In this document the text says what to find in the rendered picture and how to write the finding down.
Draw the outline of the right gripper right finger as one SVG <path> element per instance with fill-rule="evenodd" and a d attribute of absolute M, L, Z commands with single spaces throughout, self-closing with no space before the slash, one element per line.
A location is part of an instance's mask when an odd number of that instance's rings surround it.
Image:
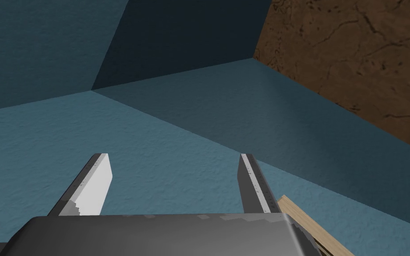
<path fill-rule="evenodd" d="M 237 181 L 244 213 L 281 213 L 253 154 L 240 155 Z"/>

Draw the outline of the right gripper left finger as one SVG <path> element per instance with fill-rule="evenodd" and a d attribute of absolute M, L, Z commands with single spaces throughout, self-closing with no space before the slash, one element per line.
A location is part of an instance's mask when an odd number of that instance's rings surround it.
<path fill-rule="evenodd" d="M 108 154 L 93 154 L 48 216 L 100 215 L 112 178 Z"/>

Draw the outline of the light wooden board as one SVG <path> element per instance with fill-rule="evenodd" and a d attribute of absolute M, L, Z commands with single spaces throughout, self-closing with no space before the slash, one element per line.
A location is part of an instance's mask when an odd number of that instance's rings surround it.
<path fill-rule="evenodd" d="M 287 196 L 283 195 L 277 204 L 314 238 L 321 256 L 355 256 Z"/>

